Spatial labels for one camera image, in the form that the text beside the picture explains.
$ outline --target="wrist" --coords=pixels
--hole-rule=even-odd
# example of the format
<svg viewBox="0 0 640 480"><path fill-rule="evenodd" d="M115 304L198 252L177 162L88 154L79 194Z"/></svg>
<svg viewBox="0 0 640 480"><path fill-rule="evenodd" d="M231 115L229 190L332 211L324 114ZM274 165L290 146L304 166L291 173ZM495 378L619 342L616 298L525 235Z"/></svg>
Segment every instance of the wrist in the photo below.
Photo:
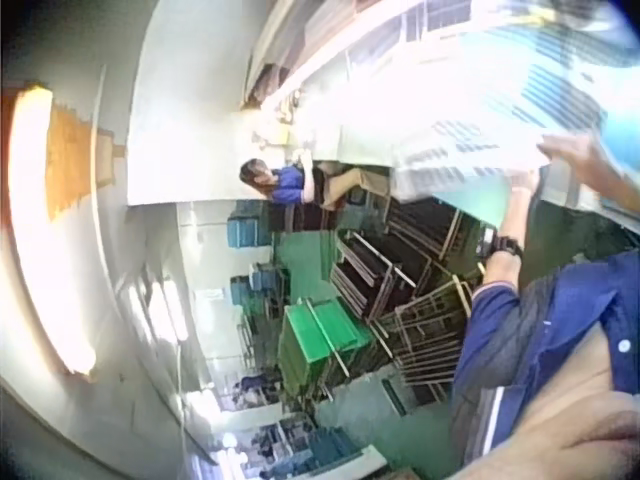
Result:
<svg viewBox="0 0 640 480"><path fill-rule="evenodd" d="M529 187L514 186L511 187L511 196L531 200L533 197L533 190Z"/></svg>

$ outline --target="wristwatch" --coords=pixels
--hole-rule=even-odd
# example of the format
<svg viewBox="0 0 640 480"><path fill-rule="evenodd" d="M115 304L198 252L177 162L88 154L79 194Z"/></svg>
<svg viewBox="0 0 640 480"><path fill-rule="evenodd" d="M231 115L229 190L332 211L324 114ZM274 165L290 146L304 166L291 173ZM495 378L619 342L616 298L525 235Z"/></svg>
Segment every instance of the wristwatch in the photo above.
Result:
<svg viewBox="0 0 640 480"><path fill-rule="evenodd" d="M485 226L483 235L476 247L476 255L480 260L486 261L496 252L508 252L511 255L520 257L520 260L524 255L522 247L518 245L518 241L515 238L501 237L495 228Z"/></svg>

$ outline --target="fluorescent light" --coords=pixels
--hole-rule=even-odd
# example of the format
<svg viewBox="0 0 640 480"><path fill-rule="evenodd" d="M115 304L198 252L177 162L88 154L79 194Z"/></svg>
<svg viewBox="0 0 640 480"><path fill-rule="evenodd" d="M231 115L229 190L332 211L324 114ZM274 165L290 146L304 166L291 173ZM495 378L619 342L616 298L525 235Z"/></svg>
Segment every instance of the fluorescent light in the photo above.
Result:
<svg viewBox="0 0 640 480"><path fill-rule="evenodd" d="M166 340L177 345L178 337L171 323L169 308L164 299L162 287L158 282L154 282L151 287L151 301L149 302L149 317L153 331L158 339Z"/></svg>
<svg viewBox="0 0 640 480"><path fill-rule="evenodd" d="M145 315L142 304L140 303L138 289L135 285L131 285L129 287L129 303L131 304L131 309L133 310L133 315L135 317L136 330L138 328L141 329L145 340L147 342L151 342L153 336L151 335L151 329L147 323L147 316Z"/></svg>
<svg viewBox="0 0 640 480"><path fill-rule="evenodd" d="M224 448L236 448L238 446L238 439L233 433L225 433L222 436L222 446Z"/></svg>
<svg viewBox="0 0 640 480"><path fill-rule="evenodd" d="M211 390L188 392L185 397L195 412L209 422L216 423L222 418L220 405Z"/></svg>
<svg viewBox="0 0 640 480"><path fill-rule="evenodd" d="M189 338L189 332L187 331L187 322L184 318L184 312L182 310L182 304L180 303L180 296L178 295L178 287L176 283L169 280L163 283L165 298L167 299L167 305L169 307L169 313L171 314L171 320L173 320L173 326L176 331L178 340L184 342Z"/></svg>
<svg viewBox="0 0 640 480"><path fill-rule="evenodd" d="M69 259L76 252L54 228L47 211L45 172L52 102L53 94L44 88L22 92L16 99L9 142L11 220L20 267L40 323L65 367L88 375L96 353L84 333L85 315L74 288L77 272Z"/></svg>

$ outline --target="blue shirt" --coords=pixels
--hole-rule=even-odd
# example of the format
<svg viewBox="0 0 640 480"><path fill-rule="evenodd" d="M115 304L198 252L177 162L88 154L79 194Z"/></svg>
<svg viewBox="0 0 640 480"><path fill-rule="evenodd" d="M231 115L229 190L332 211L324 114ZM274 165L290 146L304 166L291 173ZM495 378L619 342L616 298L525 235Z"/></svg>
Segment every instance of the blue shirt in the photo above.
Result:
<svg viewBox="0 0 640 480"><path fill-rule="evenodd" d="M289 166L280 170L274 170L273 174L278 176L278 184L273 192L271 192L271 200L274 203L284 205L304 203L302 201L304 171L297 167ZM313 201L318 205L322 205L324 203L324 173L319 168L313 167L311 174L313 175L314 184Z"/></svg>
<svg viewBox="0 0 640 480"><path fill-rule="evenodd" d="M571 265L558 273L548 317L525 346L525 368L511 385L498 387L484 445L495 448L512 433L527 404L560 369L596 322L607 336L613 388L639 392L640 254ZM519 298L509 284L488 284L474 294L467 334L454 378L456 385L481 366L475 360Z"/></svg>
<svg viewBox="0 0 640 480"><path fill-rule="evenodd" d="M271 193L271 200L274 203L284 205L302 203L304 172L296 167L288 166L280 170L274 170L273 174L278 176L278 184Z"/></svg>

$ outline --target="man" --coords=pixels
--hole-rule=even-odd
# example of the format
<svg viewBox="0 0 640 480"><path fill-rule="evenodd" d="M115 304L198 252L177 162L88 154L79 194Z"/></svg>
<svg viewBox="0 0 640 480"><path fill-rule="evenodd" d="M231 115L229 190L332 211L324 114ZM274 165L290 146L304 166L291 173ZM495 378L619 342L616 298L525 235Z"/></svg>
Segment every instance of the man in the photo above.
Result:
<svg viewBox="0 0 640 480"><path fill-rule="evenodd" d="M640 212L638 186L611 167L594 138L545 137L540 149ZM625 478L640 453L633 397L640 383L640 255L571 265L519 293L538 183L537 172L513 180L499 231L508 240L487 261L473 296L453 386L453 436L464 464L480 460L456 478Z"/></svg>

